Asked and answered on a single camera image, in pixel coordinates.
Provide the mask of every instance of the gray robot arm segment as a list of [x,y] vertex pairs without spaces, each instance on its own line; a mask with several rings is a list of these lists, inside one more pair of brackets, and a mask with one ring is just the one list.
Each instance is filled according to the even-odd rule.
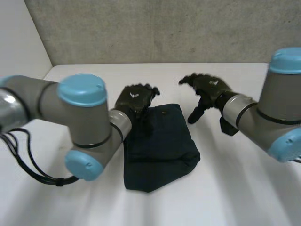
[[280,162],[301,156],[301,48],[278,50],[258,103],[237,94],[223,107],[232,126]]
[[62,83],[12,76],[0,86],[1,133],[32,119],[67,126],[74,147],[65,164],[78,178],[95,180],[131,130],[125,113],[108,111],[104,83],[96,76],[71,76]]

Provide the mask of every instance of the concrete wall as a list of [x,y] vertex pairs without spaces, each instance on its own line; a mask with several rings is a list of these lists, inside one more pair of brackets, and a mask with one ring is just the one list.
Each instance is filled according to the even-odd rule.
[[268,62],[301,46],[300,0],[25,0],[53,65]]

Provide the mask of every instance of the robotic arm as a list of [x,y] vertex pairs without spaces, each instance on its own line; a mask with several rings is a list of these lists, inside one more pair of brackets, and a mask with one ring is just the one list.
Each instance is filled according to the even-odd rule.
[[149,84],[128,86],[108,111],[104,81],[91,74],[70,76],[61,83],[5,77],[0,80],[0,134],[32,119],[65,125],[74,144],[65,157],[66,168],[77,178],[95,180],[159,94]]
[[206,109],[221,111],[222,132],[233,136],[241,131],[268,155],[280,162],[298,161],[301,156],[301,48],[285,48],[272,56],[261,97],[236,93],[220,78],[192,74],[179,84],[192,86],[201,96],[188,118],[195,123]]

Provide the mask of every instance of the black cable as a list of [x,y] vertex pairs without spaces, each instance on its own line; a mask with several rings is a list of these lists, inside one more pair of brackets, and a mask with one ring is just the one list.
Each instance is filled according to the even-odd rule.
[[[19,143],[17,137],[12,134],[11,132],[18,131],[18,132],[23,132],[27,135],[27,153],[29,155],[29,158],[35,167],[35,169],[41,174],[37,174],[34,172],[32,169],[30,169],[26,163],[22,160],[22,158],[19,155]],[[33,158],[32,151],[31,151],[31,135],[30,132],[26,129],[18,128],[18,129],[13,129],[7,134],[2,134],[0,135],[0,139],[4,141],[6,146],[8,147],[9,151],[13,155],[13,157],[16,159],[18,162],[19,166],[32,178],[35,180],[46,184],[46,185],[56,185],[56,186],[63,186],[63,185],[68,185],[71,183],[74,183],[75,181],[78,180],[77,177],[72,176],[69,178],[54,178],[47,173],[45,173],[41,168],[37,165],[36,161]]]

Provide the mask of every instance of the white table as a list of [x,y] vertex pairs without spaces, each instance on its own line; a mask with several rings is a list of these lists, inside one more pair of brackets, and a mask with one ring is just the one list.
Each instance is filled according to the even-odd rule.
[[[46,79],[61,81],[77,73],[100,76],[106,82],[109,107],[125,85],[148,82],[161,91],[152,105],[178,103],[187,118],[199,97],[188,85],[177,85],[183,76],[211,73],[258,100],[266,70],[266,64],[60,65]],[[150,194],[124,188],[123,148],[96,181],[55,187],[27,176],[1,144],[1,225],[301,225],[301,165],[276,162],[241,133],[222,134],[219,118],[218,110],[211,109],[196,124],[188,125],[201,161],[189,175]],[[56,177],[67,176],[63,165],[71,147],[67,128],[43,121],[26,128],[32,133],[39,165]]]

